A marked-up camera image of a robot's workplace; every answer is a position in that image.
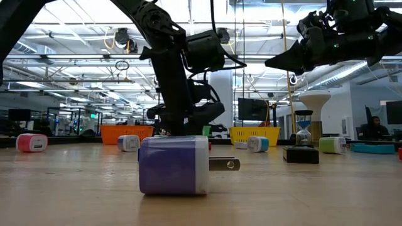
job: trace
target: yellow bin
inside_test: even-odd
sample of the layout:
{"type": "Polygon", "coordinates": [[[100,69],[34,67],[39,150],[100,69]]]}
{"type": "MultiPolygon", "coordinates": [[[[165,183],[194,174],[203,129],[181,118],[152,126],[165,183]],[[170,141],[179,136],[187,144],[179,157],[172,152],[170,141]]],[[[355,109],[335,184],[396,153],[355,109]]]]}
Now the yellow bin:
{"type": "Polygon", "coordinates": [[[231,127],[229,129],[232,144],[246,143],[251,136],[263,136],[269,140],[269,146],[275,147],[278,142],[280,127],[231,127]]]}

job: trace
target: monitor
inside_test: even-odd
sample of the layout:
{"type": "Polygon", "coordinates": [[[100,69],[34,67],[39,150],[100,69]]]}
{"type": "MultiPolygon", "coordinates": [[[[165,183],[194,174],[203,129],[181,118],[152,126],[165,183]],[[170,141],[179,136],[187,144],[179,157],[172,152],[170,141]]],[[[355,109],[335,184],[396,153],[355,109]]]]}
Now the monitor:
{"type": "Polygon", "coordinates": [[[30,121],[31,110],[29,109],[8,109],[8,120],[10,121],[30,121]]]}
{"type": "Polygon", "coordinates": [[[265,121],[268,112],[268,106],[263,100],[256,99],[238,99],[239,120],[265,121]]]}
{"type": "Polygon", "coordinates": [[[388,101],[386,104],[388,124],[402,124],[402,101],[388,101]]]}

